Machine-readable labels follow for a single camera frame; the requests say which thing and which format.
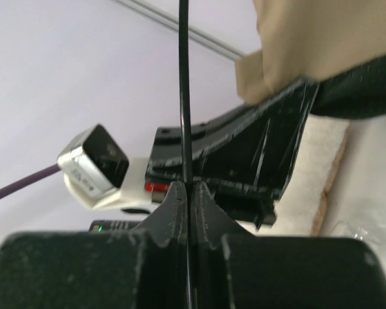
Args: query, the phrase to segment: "camera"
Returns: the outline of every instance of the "camera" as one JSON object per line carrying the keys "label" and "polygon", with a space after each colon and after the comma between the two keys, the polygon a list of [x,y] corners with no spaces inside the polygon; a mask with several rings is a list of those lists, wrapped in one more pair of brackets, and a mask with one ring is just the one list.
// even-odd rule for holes
{"label": "camera", "polygon": [[89,198],[99,200],[122,186],[129,159],[97,124],[77,135],[57,157],[57,164]]}

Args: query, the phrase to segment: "black wire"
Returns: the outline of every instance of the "black wire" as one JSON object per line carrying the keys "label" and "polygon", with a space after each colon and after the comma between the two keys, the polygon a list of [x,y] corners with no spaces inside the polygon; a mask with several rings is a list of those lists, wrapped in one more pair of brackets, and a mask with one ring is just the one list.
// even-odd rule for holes
{"label": "black wire", "polygon": [[181,164],[187,193],[187,308],[196,309],[194,253],[192,249],[191,201],[193,189],[192,126],[188,72],[188,0],[179,0],[179,93],[181,126]]}

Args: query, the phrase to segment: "white table surface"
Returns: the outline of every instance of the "white table surface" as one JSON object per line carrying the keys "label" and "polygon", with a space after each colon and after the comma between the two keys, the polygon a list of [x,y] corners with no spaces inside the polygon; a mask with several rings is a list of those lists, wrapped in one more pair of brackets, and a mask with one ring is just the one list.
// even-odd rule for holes
{"label": "white table surface", "polygon": [[[176,0],[149,1],[177,13]],[[260,46],[250,0],[191,1],[190,14],[244,52]],[[148,156],[156,128],[179,122],[177,52],[174,32],[109,0],[0,0],[0,188],[54,164],[97,122],[129,156]],[[191,44],[190,75],[193,122],[241,104],[230,61]],[[324,232],[339,220],[372,225],[377,213],[386,239],[386,117],[353,133]],[[81,208],[56,174],[0,201],[0,242],[18,230],[86,230],[95,219],[125,218]],[[377,253],[386,269],[386,246]]]}

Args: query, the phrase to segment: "gray strip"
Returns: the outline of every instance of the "gray strip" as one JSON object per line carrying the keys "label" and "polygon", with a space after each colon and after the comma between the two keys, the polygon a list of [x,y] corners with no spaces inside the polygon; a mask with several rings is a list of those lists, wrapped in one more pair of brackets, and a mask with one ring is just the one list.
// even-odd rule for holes
{"label": "gray strip", "polygon": [[[129,8],[130,10],[139,13],[140,15],[145,16],[152,21],[156,21],[168,29],[174,30],[176,32],[179,31],[179,22],[177,18],[143,0],[112,1]],[[189,26],[188,36],[194,42],[208,48],[209,50],[212,50],[213,52],[218,53],[221,56],[226,57],[231,61],[236,61],[237,59],[244,57],[243,52],[236,50],[234,47],[216,39],[215,37],[212,37],[211,35],[201,30],[198,30],[195,27]]]}

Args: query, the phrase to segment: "purple cable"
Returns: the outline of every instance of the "purple cable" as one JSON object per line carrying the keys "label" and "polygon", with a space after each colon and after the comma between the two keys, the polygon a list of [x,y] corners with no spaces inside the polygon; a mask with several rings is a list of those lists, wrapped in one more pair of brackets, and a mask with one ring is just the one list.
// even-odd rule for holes
{"label": "purple cable", "polygon": [[0,189],[0,200],[2,198],[5,198],[6,196],[11,195],[11,193],[17,192],[18,190],[23,189],[28,185],[38,182],[39,180],[42,180],[48,176],[51,176],[59,171],[60,171],[60,167],[57,164],[55,164],[45,169],[42,169],[41,171],[38,171],[34,174],[31,174],[27,177],[24,177],[20,180],[17,180],[16,182]]}

